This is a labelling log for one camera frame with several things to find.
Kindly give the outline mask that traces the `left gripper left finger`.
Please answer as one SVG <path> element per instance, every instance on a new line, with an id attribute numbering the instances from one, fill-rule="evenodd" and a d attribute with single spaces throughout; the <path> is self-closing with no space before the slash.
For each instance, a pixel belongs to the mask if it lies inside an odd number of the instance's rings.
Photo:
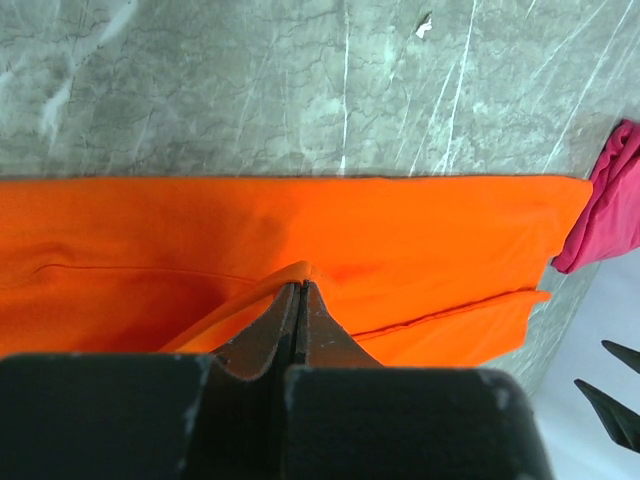
<path id="1" fill-rule="evenodd" d="M 5 479 L 275 479 L 300 304 L 205 354 L 16 354 L 1 362 Z"/>

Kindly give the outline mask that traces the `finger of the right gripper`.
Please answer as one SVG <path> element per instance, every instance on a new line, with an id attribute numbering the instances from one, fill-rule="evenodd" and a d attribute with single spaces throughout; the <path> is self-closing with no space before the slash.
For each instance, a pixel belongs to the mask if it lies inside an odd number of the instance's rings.
<path id="1" fill-rule="evenodd" d="M 576 379 L 576 387 L 587 398 L 611 440 L 624 448 L 638 448 L 639 415 L 591 384 Z"/>
<path id="2" fill-rule="evenodd" d="M 602 346 L 614 357 L 636 373 L 640 373 L 640 352 L 610 340 L 603 340 Z"/>

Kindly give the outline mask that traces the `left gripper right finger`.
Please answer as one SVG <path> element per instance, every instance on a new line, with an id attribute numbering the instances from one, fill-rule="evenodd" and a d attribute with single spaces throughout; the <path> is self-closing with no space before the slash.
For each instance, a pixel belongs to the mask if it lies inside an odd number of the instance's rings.
<path id="1" fill-rule="evenodd" d="M 548 479 L 526 393 L 486 368 L 385 368 L 302 290 L 284 381 L 288 479 Z"/>

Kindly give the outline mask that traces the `orange t-shirt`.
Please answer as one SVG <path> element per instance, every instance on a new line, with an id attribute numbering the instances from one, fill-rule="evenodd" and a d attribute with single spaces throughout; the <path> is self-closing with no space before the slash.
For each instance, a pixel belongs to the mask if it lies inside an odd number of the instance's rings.
<path id="1" fill-rule="evenodd" d="M 591 192 L 563 176 L 5 181 L 1 352 L 209 352 L 311 281 L 380 363 L 477 366 L 524 344 Z"/>

